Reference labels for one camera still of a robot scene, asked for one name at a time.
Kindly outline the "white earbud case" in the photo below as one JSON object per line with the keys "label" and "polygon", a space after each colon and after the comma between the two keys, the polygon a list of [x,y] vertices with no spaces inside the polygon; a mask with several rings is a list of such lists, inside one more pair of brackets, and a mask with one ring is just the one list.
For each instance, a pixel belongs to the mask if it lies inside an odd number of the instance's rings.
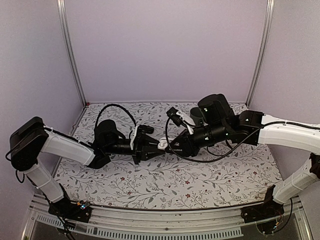
{"label": "white earbud case", "polygon": [[165,137],[160,138],[157,148],[159,150],[165,150],[168,146],[168,141]]}

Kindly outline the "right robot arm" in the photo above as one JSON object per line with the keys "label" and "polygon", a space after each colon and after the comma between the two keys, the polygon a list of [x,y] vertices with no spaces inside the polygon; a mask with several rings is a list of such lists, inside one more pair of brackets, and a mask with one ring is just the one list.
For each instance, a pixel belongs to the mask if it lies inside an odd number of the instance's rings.
{"label": "right robot arm", "polygon": [[211,94],[197,104],[203,123],[171,107],[167,116],[185,130],[167,141],[165,151],[194,162],[201,148],[230,140],[238,148],[241,144],[278,145],[310,152],[309,159],[287,179],[268,188],[258,213],[269,218],[290,198],[320,179],[320,126],[284,120],[260,111],[245,110],[235,114],[223,94]]}

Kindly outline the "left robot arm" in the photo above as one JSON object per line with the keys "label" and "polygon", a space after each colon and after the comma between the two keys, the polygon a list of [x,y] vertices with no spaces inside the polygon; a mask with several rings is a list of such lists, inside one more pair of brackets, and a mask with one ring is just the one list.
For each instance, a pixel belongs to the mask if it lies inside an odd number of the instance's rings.
{"label": "left robot arm", "polygon": [[15,170],[25,174],[55,204],[55,209],[63,217],[70,217],[75,211],[74,205],[52,174],[39,162],[39,155],[65,158],[91,169],[101,169],[110,163],[111,155],[131,156],[138,165],[165,154],[158,147],[159,141],[150,136],[153,131],[151,126],[139,125],[127,138],[113,120],[107,119],[94,128],[93,143],[84,143],[47,127],[42,118],[36,116],[10,136],[10,150],[6,157]]}

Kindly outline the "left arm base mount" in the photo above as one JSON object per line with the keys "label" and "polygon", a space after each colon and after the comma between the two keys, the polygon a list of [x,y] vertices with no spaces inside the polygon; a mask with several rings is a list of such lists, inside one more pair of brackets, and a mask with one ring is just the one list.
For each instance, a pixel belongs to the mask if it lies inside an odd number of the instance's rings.
{"label": "left arm base mount", "polygon": [[83,200],[71,201],[64,187],[59,185],[63,192],[63,198],[55,203],[50,201],[48,213],[63,219],[88,223],[93,210],[91,203]]}

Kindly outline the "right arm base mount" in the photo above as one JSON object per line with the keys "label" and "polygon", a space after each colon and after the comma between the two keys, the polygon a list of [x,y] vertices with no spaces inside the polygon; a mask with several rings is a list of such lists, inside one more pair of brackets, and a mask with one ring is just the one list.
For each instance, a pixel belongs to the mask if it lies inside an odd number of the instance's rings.
{"label": "right arm base mount", "polygon": [[274,200],[275,185],[267,188],[262,203],[241,208],[241,217],[245,223],[256,222],[284,214],[284,204]]}

